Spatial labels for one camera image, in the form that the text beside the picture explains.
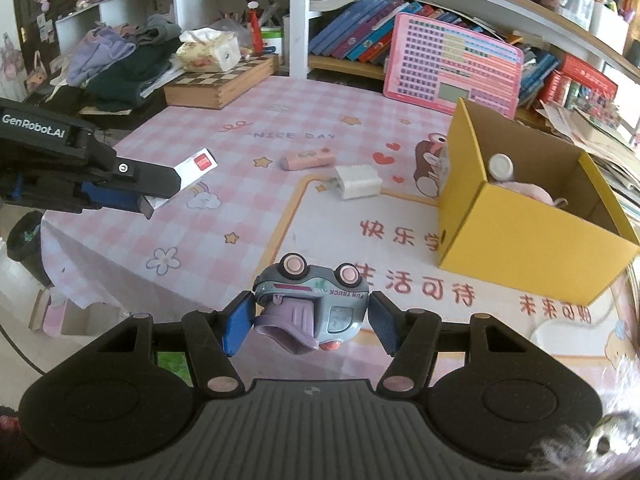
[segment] black cable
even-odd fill
[[[37,373],[39,373],[40,375],[44,375],[44,372],[42,370],[40,370],[35,364],[33,364],[30,359],[22,353],[22,350],[20,350],[16,344],[13,342],[13,340],[9,337],[8,333],[6,332],[6,330],[4,329],[4,327],[2,326],[2,324],[0,324],[0,333],[4,336],[4,338],[7,340],[7,342],[9,343],[9,345],[11,345],[11,348],[13,348],[15,350],[15,352],[22,358],[22,360],[27,363],[31,368],[33,368],[34,370],[37,371]]]

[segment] shelf post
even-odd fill
[[[290,0],[289,77],[306,79],[309,45],[309,0]]]

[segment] cardboard box on floor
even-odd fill
[[[590,304],[640,248],[589,155],[564,140],[460,99],[441,158],[440,268],[577,304]],[[491,184],[495,153],[517,182],[536,184],[564,210]]]

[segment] toy car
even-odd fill
[[[292,354],[304,354],[358,333],[369,284],[351,264],[333,270],[308,265],[300,254],[289,253],[260,273],[254,295],[264,307],[254,330]]]

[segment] table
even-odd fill
[[[118,155],[174,166],[209,148],[219,167],[150,221],[107,209],[47,212],[45,267],[80,307],[103,302],[163,321],[222,309],[289,251],[310,264],[349,261],[401,308],[427,307],[459,322],[489,312],[606,387],[610,360],[636,336],[625,279],[582,308],[437,269],[434,173],[449,123],[375,92],[276,76],[220,111],[167,108],[117,144]],[[325,146],[338,164],[372,164],[382,195],[343,201],[326,184],[330,168],[278,165],[287,152]],[[245,381],[377,381],[390,358],[366,324],[337,351],[305,356],[251,332],[233,361]],[[441,356],[436,375],[461,363],[460,355]]]

